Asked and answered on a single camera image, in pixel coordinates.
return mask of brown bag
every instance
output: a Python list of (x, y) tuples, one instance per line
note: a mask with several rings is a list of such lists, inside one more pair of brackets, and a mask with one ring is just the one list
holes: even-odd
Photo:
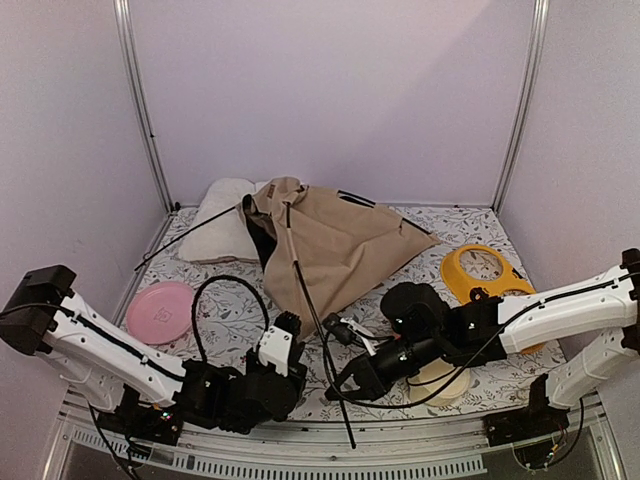
[(315, 324), (294, 260), (322, 321), (440, 243), (388, 207), (291, 177), (272, 180), (244, 197), (241, 207), (264, 270), (265, 293), (281, 310), (301, 317), (302, 338)]

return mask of floral tablecloth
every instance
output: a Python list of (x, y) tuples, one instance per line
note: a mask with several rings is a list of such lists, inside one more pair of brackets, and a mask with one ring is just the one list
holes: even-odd
[[(392, 285), (402, 281), (430, 283), (451, 306), (458, 305), (458, 301), (442, 281), (439, 268), (444, 256), (462, 245), (488, 245), (502, 253), (517, 270), (525, 274), (513, 246), (490, 209), (398, 207), (397, 210), (413, 222), (436, 233), (442, 244), (423, 252), (381, 286), (345, 310), (344, 316), (352, 316), (373, 332), (390, 333), (390, 327), (379, 310), (380, 299)], [(175, 215), (162, 244), (166, 244), (189, 228), (196, 211), (195, 208), (180, 210)], [(225, 273), (248, 280), (266, 299), (262, 291), (262, 270), (259, 264), (190, 264), (177, 258), (178, 246), (179, 243), (168, 248), (150, 262), (140, 290), (160, 281), (184, 282), (195, 289), (206, 278)], [(482, 254), (467, 254), (463, 263), (465, 270), (480, 278), (495, 278), (500, 269), (492, 257), (488, 258)], [(275, 318), (279, 313), (277, 307), (270, 301), (267, 305), (271, 318)], [(262, 315), (253, 297), (241, 285), (217, 282), (203, 294), (199, 310), (199, 326), (209, 361), (220, 366), (233, 365), (243, 371), (243, 356), (248, 348), (257, 343), (263, 328)], [(338, 370), (351, 358), (363, 352), (357, 347), (346, 348), (333, 343), (331, 351)], [(159, 349), (182, 358), (198, 358), (198, 350), (190, 331), (174, 343), (160, 346)], [(328, 383), (322, 366), (318, 338), (307, 344), (301, 361), (309, 367), (307, 387), (299, 406), (290, 418), (341, 421), (338, 403), (326, 401), (323, 395)], [(470, 389), (446, 407), (421, 405), (406, 410), (379, 410), (348, 404), (347, 408), (350, 418), (354, 421), (375, 421), (440, 417), (521, 405), (527, 401), (529, 383), (564, 361), (557, 342), (551, 342), (538, 353), (512, 355), (507, 360), (471, 369)], [(397, 382), (392, 391), (377, 403), (408, 403), (407, 388), (405, 382)]]

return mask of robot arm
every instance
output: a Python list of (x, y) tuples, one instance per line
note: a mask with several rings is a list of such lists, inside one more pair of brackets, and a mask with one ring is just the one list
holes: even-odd
[(249, 433), (283, 421), (305, 385), (297, 316), (281, 314), (246, 355), (246, 373), (182, 360), (137, 341), (71, 289), (75, 274), (56, 266), (25, 275), (4, 311), (0, 338), (53, 365), (100, 410), (100, 426), (175, 444), (182, 423)]
[[(380, 305), (398, 338), (378, 346), (373, 355), (353, 359), (335, 386), (353, 377), (359, 388), (340, 395), (375, 400), (395, 381), (417, 374), (440, 357), (455, 366), (479, 366), (550, 340), (604, 329), (570, 362), (534, 381), (528, 407), (484, 419), (492, 445), (543, 435), (558, 425), (566, 427), (568, 408), (638, 358), (639, 292), (637, 249), (623, 253), (622, 265), (584, 282), (453, 309), (427, 284), (399, 284)], [(325, 326), (336, 338), (347, 338), (338, 322)], [(325, 395), (329, 400), (339, 396), (333, 387)]]

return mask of pink plate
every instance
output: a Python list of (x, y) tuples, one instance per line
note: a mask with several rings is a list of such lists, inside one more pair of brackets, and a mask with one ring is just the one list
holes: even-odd
[(191, 327), (193, 290), (180, 282), (160, 282), (138, 293), (127, 310), (127, 329), (148, 345), (162, 345)]

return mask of white pillow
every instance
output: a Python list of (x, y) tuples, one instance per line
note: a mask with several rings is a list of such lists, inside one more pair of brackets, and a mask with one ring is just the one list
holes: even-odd
[[(191, 226), (237, 205), (242, 197), (254, 194), (266, 183), (253, 184), (242, 178), (223, 178), (213, 182)], [(257, 262), (258, 252), (238, 211), (232, 210), (187, 235), (178, 250), (178, 258), (194, 263)]]

